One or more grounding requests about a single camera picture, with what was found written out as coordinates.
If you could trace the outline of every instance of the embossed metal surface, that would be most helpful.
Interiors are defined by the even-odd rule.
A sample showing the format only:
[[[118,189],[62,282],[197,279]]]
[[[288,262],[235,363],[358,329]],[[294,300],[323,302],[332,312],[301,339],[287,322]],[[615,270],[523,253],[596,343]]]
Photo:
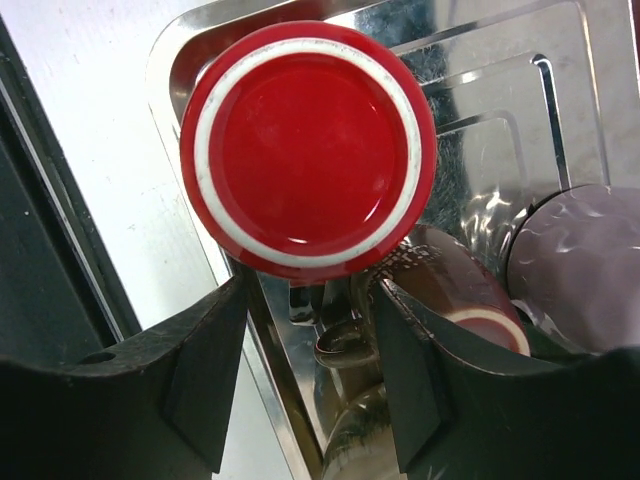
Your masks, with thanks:
[[[531,205],[581,184],[640,184],[638,66],[627,0],[222,0],[193,10],[158,39],[147,76],[178,177],[180,119],[198,75],[243,35],[298,19],[360,30],[409,66],[433,109],[439,142],[436,184],[421,222],[458,238],[498,278]],[[214,274],[224,279],[222,253],[193,218]],[[278,390],[282,366],[264,339],[256,335],[247,356],[294,476],[313,478],[317,472],[302,460],[304,427],[292,415],[312,427],[317,460],[337,412],[363,390],[345,389],[353,379],[314,361],[324,327],[289,323],[286,282],[266,275],[260,282],[269,318],[253,321],[272,322],[269,342],[283,352],[295,385],[286,395]],[[376,374],[359,378],[364,389],[362,379]]]

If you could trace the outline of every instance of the white stripe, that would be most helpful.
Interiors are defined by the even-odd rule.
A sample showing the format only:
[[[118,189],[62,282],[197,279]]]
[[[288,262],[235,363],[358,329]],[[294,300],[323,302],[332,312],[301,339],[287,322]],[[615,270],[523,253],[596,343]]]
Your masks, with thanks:
[[[515,321],[511,320],[503,313],[497,312],[495,310],[490,310],[488,308],[472,307],[469,309],[457,310],[455,312],[452,312],[449,315],[446,315],[445,318],[453,323],[462,322],[470,318],[482,318],[483,320],[495,322],[506,329],[516,341],[516,348],[518,349],[517,353],[521,353],[522,355],[526,356],[531,355],[527,336]]]
[[[407,175],[400,192],[398,202],[382,225],[369,237],[357,245],[338,253],[321,256],[291,255],[273,249],[245,232],[225,210],[211,178],[209,166],[209,143],[211,129],[220,105],[231,89],[245,75],[258,66],[275,58],[295,53],[317,53],[330,55],[356,65],[374,79],[393,101],[402,120],[407,135],[408,165]],[[322,38],[295,38],[265,45],[249,53],[235,63],[218,80],[204,103],[194,142],[195,170],[202,197],[209,213],[226,232],[226,234],[242,248],[265,260],[278,265],[293,268],[320,268],[339,265],[352,260],[375,248],[398,225],[407,212],[415,195],[420,177],[422,146],[420,131],[413,107],[402,87],[391,74],[377,61],[367,54],[343,43]]]

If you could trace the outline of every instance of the hole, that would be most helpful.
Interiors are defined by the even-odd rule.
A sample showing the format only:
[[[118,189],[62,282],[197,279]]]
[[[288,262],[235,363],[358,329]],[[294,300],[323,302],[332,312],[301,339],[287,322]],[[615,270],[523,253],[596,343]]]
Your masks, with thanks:
[[[96,364],[96,363],[108,362],[109,360],[113,360],[114,358],[116,358],[116,354],[115,353],[97,352],[97,353],[92,353],[91,355],[86,356],[84,358],[84,360],[82,360],[80,362],[80,364],[82,364],[82,365],[93,365],[93,364]]]

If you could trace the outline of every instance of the cup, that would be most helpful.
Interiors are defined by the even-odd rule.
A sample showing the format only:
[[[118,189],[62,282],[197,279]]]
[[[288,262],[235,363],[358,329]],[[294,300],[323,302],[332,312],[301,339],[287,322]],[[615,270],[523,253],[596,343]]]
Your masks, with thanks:
[[[219,55],[180,135],[207,231],[295,287],[363,270],[402,240],[429,198],[435,145],[427,100],[398,57],[310,21],[263,28]]]
[[[530,355],[518,313],[496,278],[450,235],[416,225],[382,262],[351,277],[351,301],[358,319],[323,333],[315,349],[323,365],[349,368],[377,361],[375,306],[369,291],[383,279],[485,340]]]
[[[586,185],[516,235],[510,295],[542,330],[593,353],[640,344],[640,190]]]

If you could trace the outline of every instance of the black frame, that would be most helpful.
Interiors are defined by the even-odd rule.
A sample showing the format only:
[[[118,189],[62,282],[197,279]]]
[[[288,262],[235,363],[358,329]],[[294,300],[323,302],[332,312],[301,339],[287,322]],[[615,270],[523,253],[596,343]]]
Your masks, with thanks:
[[[0,354],[77,361],[140,332],[0,20]]]

